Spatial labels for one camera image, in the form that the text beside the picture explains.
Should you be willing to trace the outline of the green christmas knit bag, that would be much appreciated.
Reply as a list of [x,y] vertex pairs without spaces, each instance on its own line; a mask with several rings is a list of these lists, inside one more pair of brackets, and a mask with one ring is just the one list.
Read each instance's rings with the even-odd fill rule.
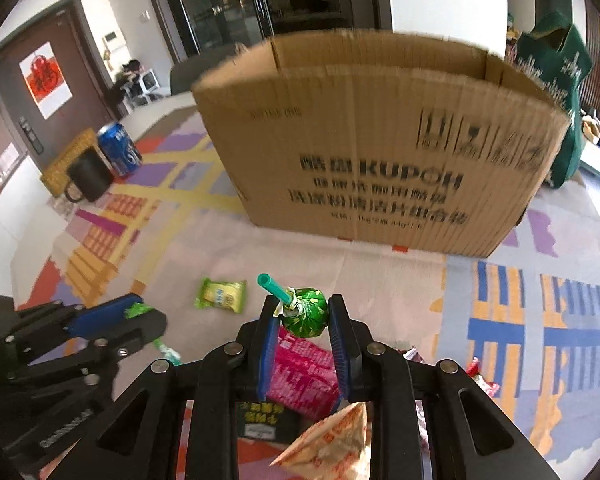
[[560,188],[576,173],[584,148],[580,87],[593,62],[577,27],[555,11],[519,36],[515,63],[569,116],[570,126],[546,178],[552,188]]

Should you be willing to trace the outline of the maroon striped snack bar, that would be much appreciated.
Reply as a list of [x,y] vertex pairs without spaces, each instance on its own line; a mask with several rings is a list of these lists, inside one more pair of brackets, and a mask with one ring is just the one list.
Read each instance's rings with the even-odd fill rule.
[[429,444],[426,416],[425,416],[425,411],[424,411],[424,404],[422,404],[421,400],[415,401],[415,410],[416,410],[416,416],[417,416],[417,422],[418,422],[420,450],[422,451],[422,454],[424,454],[425,457],[429,458],[430,457],[430,444]]

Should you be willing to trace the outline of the yellow woven basket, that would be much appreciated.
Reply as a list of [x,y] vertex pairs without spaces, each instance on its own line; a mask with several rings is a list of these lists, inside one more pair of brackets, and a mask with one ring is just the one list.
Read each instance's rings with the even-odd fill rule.
[[53,198],[64,192],[69,182],[67,170],[69,166],[88,148],[97,144],[96,132],[87,128],[79,133],[42,171],[40,180]]

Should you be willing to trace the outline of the dark green snack bag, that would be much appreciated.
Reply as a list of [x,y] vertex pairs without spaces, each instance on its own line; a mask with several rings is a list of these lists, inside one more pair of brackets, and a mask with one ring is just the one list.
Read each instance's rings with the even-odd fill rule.
[[300,415],[283,404],[237,402],[235,422],[238,437],[291,444],[300,434]]

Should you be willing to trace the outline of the green lollipop with stick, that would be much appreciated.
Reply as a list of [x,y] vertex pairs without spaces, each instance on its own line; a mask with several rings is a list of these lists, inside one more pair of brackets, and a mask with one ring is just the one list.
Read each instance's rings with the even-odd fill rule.
[[273,316],[285,330],[304,339],[321,336],[328,326],[329,307],[319,289],[284,287],[267,273],[259,274],[257,282],[278,301]]

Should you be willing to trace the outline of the black mug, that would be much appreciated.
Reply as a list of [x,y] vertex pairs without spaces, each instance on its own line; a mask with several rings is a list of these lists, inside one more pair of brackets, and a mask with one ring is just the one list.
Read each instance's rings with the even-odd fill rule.
[[66,199],[74,204],[82,200],[97,202],[114,183],[114,174],[92,146],[69,165],[67,176],[69,183],[64,192]]

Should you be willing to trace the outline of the grey dining chair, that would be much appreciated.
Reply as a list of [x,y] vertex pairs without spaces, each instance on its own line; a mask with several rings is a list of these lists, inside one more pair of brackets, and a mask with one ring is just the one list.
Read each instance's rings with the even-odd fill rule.
[[228,58],[244,50],[243,44],[227,44],[212,48],[186,58],[173,65],[170,71],[170,90],[172,96],[189,92],[192,85],[208,70],[223,63]]

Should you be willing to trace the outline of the beige orange snack bag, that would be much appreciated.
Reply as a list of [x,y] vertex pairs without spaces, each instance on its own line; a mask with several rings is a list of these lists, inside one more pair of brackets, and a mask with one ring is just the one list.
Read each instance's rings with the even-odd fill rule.
[[372,430],[364,402],[309,427],[270,463],[302,479],[369,479]]

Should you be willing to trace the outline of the small red snack packet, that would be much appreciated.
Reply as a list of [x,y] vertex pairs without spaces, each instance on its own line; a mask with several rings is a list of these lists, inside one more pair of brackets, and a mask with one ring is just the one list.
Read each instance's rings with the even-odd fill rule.
[[466,374],[483,390],[490,398],[495,398],[500,391],[500,385],[496,382],[489,382],[481,373],[481,362],[475,356],[466,367]]

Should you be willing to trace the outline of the magenta snack bag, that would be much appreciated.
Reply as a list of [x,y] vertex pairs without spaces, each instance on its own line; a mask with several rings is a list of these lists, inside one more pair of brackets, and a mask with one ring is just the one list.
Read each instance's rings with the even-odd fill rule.
[[266,398],[314,422],[332,414],[340,402],[332,352],[282,327]]

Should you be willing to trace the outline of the blue soda can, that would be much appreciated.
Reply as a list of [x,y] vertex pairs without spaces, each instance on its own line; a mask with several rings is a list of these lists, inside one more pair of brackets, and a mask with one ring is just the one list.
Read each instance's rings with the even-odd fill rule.
[[96,139],[99,149],[118,177],[127,178],[142,166],[142,154],[120,122],[102,126]]

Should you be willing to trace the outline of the brown entrance door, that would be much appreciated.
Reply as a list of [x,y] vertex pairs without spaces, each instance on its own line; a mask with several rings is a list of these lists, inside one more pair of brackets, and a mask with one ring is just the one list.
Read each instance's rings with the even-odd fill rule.
[[60,0],[0,42],[0,101],[38,169],[122,117],[81,0]]

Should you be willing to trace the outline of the brown cardboard box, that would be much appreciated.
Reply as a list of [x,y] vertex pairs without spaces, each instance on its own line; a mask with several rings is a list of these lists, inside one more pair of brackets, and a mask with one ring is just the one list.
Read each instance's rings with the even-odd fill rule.
[[498,56],[380,30],[278,35],[192,92],[257,226],[468,257],[520,221],[569,127]]

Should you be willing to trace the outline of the small green snack packet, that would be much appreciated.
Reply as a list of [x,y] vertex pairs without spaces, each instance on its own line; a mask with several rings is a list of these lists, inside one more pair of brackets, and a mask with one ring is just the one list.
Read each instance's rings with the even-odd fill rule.
[[218,308],[241,314],[244,310],[246,289],[246,281],[213,281],[211,278],[204,278],[194,305],[198,309]]

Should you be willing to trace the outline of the red fu poster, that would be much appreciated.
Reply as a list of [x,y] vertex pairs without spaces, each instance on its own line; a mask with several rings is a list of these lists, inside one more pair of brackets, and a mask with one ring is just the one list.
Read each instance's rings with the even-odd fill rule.
[[33,102],[44,119],[50,118],[73,98],[49,41],[23,58],[18,66]]

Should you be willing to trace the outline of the colourful patterned tablecloth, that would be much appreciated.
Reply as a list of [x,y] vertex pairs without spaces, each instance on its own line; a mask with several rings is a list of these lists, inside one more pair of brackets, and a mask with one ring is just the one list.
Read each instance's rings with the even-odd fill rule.
[[476,374],[559,477],[600,458],[600,216],[581,179],[541,188],[488,258],[254,226],[193,108],[140,140],[143,165],[94,204],[31,222],[12,260],[20,307],[94,306],[129,292],[168,319],[164,339],[198,360],[267,314],[280,361],[259,388],[323,416],[354,390],[372,344]]

